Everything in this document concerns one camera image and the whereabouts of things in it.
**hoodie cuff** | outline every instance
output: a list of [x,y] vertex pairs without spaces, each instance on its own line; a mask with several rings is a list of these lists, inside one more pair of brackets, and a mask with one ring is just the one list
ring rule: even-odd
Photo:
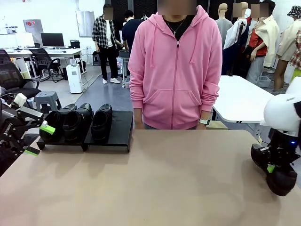
[[212,105],[205,105],[205,104],[201,105],[201,111],[211,112],[211,110],[212,110]]
[[133,108],[142,108],[143,107],[143,101],[142,100],[132,100]]

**hoodie zipper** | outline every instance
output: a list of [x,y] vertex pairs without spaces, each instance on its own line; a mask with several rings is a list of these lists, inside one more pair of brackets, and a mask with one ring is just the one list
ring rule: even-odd
[[172,97],[172,111],[171,111],[171,129],[174,127],[174,96],[175,96],[175,82],[177,77],[177,69],[178,69],[178,54],[179,54],[179,46],[180,41],[177,41],[177,51],[175,54],[175,69],[174,69],[174,86],[173,86],[173,97]]

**man in plaid shirt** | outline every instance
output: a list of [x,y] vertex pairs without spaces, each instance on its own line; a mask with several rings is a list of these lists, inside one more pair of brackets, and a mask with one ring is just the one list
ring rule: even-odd
[[297,33],[296,45],[297,50],[290,60],[290,64],[296,67],[293,73],[293,79],[297,76],[301,76],[301,29]]
[[[104,14],[109,14],[109,8],[112,5],[105,4],[103,7]],[[112,20],[105,20],[104,14],[94,21],[92,38],[95,43],[96,51],[99,53],[100,65],[103,74],[103,84],[108,84],[107,76],[107,59],[109,60],[111,69],[110,82],[119,84],[117,80],[118,68],[117,68],[117,45],[123,46],[115,37],[115,28]]]

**cream jacket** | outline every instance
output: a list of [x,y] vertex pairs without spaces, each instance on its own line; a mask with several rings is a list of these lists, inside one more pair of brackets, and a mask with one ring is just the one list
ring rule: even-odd
[[268,47],[268,52],[264,58],[263,66],[271,67],[275,57],[275,44],[279,35],[279,26],[274,20],[273,15],[260,21],[255,28],[255,33],[263,40]]
[[295,20],[281,35],[281,42],[277,55],[282,60],[289,61],[296,51],[295,39],[298,31],[301,29],[301,19]]

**person in dark blue shirt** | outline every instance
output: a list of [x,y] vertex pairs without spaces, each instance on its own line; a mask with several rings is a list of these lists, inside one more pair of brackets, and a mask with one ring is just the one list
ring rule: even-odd
[[131,10],[127,10],[125,12],[124,18],[127,23],[122,28],[122,40],[123,45],[126,47],[126,50],[129,50],[131,54],[135,33],[137,31],[138,26],[142,23],[142,20],[135,19],[134,13]]

